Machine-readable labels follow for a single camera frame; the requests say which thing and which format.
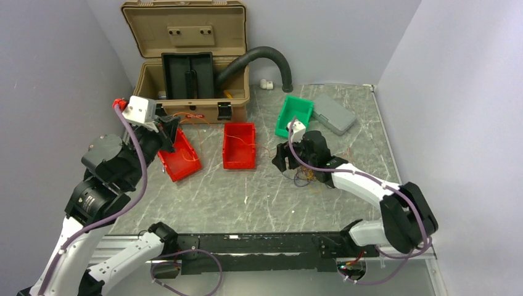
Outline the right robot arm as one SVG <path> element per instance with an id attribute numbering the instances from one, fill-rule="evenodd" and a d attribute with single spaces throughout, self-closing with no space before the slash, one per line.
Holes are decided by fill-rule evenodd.
<path id="1" fill-rule="evenodd" d="M 377 220 L 355 220 L 340 230 L 336 246 L 354 256 L 371 247 L 394 248 L 397 259 L 416 257 L 432 245 L 439 226 L 420 187 L 412 182 L 397 184 L 366 173 L 348 160 L 331 154 L 324 136 L 309 131 L 298 142 L 276 146 L 273 165 L 285 172 L 303 166 L 329 187 L 349 192 L 380 211 Z"/>

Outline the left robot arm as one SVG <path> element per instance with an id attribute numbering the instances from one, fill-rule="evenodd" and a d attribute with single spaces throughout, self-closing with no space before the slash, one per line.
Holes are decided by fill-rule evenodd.
<path id="1" fill-rule="evenodd" d="M 171 258 L 177 233 L 155 223 L 130 247 L 96 265 L 91 257 L 116 219 L 136 200 L 137 185 L 147 185 L 147 167 L 160 151 L 173 152 L 179 117 L 155 117 L 154 129 L 129 127 L 131 141 L 116 134 L 93 140 L 81 161 L 86 171 L 65 207 L 56 247 L 37 282 L 20 295 L 106 295 L 145 261 Z"/>

